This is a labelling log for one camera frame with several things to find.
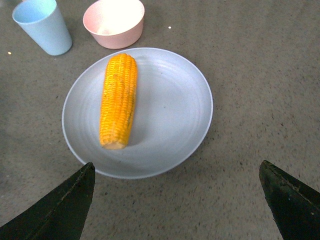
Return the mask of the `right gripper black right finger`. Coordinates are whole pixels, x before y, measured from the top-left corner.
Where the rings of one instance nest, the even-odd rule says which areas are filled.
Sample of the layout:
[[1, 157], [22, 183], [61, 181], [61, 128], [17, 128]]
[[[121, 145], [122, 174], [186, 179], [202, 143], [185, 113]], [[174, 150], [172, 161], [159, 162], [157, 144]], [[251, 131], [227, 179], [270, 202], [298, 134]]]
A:
[[284, 240], [320, 238], [320, 193], [271, 162], [259, 167], [265, 200]]

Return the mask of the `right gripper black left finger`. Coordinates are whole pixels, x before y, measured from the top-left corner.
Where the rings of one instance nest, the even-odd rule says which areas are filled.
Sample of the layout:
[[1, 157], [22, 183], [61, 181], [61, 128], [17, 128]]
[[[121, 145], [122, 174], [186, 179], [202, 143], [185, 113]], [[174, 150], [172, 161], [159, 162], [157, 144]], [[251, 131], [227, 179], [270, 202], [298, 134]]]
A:
[[89, 162], [11, 221], [2, 240], [78, 240], [92, 203], [95, 167]]

